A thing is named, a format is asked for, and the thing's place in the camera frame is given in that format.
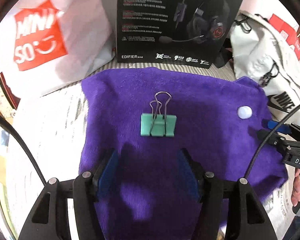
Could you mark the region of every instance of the nike swoosh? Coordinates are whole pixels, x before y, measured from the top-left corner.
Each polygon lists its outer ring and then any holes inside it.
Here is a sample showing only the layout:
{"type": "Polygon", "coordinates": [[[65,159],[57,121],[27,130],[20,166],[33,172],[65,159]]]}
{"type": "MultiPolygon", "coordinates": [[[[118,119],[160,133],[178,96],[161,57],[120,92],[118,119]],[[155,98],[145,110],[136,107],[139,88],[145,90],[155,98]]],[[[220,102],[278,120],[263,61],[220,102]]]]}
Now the nike swoosh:
{"type": "Polygon", "coordinates": [[[274,103],[272,103],[271,102],[271,98],[272,97],[275,97],[275,96],[277,96],[277,95],[270,95],[270,96],[268,96],[268,106],[269,107],[272,107],[272,108],[274,108],[274,109],[277,109],[277,110],[280,110],[280,111],[282,111],[282,112],[285,112],[285,113],[289,113],[287,110],[284,110],[283,108],[281,108],[280,106],[277,106],[277,105],[275,105],[274,103]]]}

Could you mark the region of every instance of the headset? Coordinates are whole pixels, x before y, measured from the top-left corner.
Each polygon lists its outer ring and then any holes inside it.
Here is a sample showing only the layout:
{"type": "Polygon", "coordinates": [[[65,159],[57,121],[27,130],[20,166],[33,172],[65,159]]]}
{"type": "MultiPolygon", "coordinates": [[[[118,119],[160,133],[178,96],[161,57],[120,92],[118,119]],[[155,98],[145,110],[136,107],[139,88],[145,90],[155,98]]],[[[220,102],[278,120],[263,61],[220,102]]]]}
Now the headset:
{"type": "MultiPolygon", "coordinates": [[[[178,3],[174,21],[183,21],[187,5],[178,3]]],[[[226,0],[203,0],[194,12],[190,22],[187,24],[186,30],[188,40],[173,40],[168,36],[161,36],[159,42],[186,42],[193,41],[197,44],[205,41],[217,41],[221,39],[227,28],[227,21],[230,13],[230,8],[226,0]]]]}

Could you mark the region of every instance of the black box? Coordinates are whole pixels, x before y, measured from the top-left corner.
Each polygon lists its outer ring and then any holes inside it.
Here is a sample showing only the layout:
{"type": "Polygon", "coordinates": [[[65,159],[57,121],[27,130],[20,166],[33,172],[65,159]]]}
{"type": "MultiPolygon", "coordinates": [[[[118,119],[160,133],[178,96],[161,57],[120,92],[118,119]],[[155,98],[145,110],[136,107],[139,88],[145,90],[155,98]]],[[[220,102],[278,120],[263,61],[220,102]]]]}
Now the black box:
{"type": "Polygon", "coordinates": [[[209,68],[242,0],[118,0],[120,63],[209,68]]]}

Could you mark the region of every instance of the white drawstring bag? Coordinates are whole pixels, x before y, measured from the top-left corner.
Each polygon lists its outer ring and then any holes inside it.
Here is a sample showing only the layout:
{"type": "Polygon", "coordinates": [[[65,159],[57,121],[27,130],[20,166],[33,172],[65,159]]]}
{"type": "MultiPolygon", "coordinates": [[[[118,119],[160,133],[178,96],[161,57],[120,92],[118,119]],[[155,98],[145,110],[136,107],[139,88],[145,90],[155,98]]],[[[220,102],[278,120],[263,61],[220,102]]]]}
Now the white drawstring bag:
{"type": "Polygon", "coordinates": [[[0,23],[0,66],[20,98],[43,96],[112,60],[101,0],[19,0],[0,23]]]}
{"type": "MultiPolygon", "coordinates": [[[[230,34],[236,79],[247,76],[259,83],[269,99],[271,113],[281,120],[300,104],[300,63],[296,54],[261,17],[240,11],[236,21],[242,21],[234,23],[230,34]]],[[[300,110],[288,122],[299,118],[300,110]]]]}

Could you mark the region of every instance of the person's hand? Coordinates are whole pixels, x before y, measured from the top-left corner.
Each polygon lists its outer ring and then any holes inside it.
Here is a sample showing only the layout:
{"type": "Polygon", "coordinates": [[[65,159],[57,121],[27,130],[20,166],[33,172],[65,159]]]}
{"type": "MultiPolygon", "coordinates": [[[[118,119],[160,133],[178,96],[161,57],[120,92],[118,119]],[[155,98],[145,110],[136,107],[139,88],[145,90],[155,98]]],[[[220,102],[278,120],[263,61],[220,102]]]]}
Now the person's hand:
{"type": "Polygon", "coordinates": [[[295,207],[300,201],[300,169],[296,169],[294,174],[293,191],[291,195],[291,202],[295,207]]]}

